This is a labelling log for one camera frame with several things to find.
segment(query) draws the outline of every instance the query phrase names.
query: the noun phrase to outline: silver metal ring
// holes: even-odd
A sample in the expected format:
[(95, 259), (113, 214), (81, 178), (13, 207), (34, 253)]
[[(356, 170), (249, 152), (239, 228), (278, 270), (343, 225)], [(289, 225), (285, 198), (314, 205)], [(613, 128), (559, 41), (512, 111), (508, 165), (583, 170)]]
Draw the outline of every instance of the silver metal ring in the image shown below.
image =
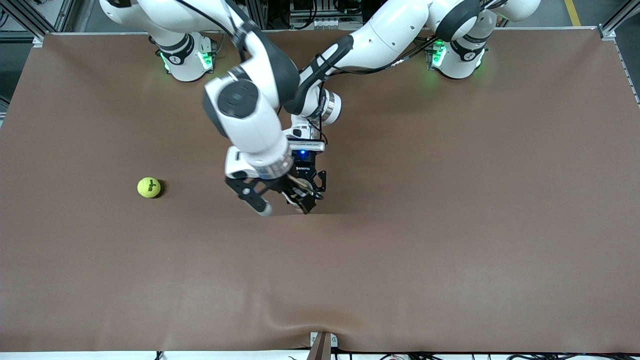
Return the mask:
[(326, 110), (322, 114), (322, 121), (325, 121), (326, 119), (328, 119), (329, 116), (331, 116), (333, 109), (335, 108), (335, 96), (329, 90), (327, 90), (327, 92), (329, 93), (329, 98), (327, 99), (327, 102), (326, 102)]

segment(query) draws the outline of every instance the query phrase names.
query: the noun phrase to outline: floor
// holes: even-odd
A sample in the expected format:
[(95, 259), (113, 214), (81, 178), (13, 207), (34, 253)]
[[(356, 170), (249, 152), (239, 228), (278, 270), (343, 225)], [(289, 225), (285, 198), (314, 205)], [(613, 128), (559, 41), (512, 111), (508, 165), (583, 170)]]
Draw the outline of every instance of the floor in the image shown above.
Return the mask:
[[(140, 32), (139, 29), (126, 28), (111, 20), (100, 9), (98, 0), (84, 1), (83, 6), (88, 14), (77, 22), (74, 31), (85, 32)], [(533, 16), (509, 27), (555, 27), (555, 26), (596, 26), (605, 22), (624, 3), (624, 0), (542, 0)], [(571, 18), (568, 11), (575, 6), (577, 16)], [(616, 41), (625, 60), (629, 76), (640, 84), (640, 15), (623, 23), (616, 30)], [(0, 41), (0, 95), (12, 96), (20, 73), (26, 61), (31, 44), (2, 44)], [(6, 111), (0, 105), (0, 112)]]

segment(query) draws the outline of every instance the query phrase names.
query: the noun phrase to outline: yellow tape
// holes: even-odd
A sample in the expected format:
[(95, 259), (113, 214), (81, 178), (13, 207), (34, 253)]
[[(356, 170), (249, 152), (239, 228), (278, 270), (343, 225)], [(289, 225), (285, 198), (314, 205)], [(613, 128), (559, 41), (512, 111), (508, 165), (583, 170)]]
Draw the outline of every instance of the yellow tape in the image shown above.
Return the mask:
[(578, 18), (578, 13), (575, 11), (575, 6), (573, 5), (573, 0), (564, 0), (564, 5), (566, 5), (566, 11), (569, 12), (569, 18), (571, 19), (571, 25), (573, 26), (582, 26), (580, 23), (580, 19)]

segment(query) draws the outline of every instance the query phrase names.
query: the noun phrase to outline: brown table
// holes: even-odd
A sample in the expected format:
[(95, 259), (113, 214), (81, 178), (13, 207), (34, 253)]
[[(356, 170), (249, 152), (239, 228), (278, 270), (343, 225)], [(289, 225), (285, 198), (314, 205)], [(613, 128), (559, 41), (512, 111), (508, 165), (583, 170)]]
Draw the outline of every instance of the brown table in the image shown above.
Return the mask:
[[(339, 35), (272, 36), (303, 66)], [(212, 75), (177, 82), (145, 36), (48, 36), (0, 129), (0, 348), (294, 348), (327, 330), (346, 350), (640, 352), (640, 110), (614, 44), (490, 47), (463, 81), (421, 56), (332, 78), (326, 199), (302, 216), (271, 196), (261, 218), (223, 182)], [(225, 45), (215, 76), (236, 61)], [(144, 176), (165, 195), (140, 197)]]

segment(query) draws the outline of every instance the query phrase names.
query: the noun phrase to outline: tennis ball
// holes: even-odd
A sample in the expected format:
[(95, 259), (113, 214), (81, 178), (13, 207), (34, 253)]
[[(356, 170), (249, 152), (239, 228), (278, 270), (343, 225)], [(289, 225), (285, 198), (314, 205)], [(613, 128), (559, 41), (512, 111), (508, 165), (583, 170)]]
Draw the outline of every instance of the tennis ball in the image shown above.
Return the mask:
[(153, 177), (145, 177), (138, 182), (138, 193), (144, 197), (155, 197), (160, 193), (160, 182)]

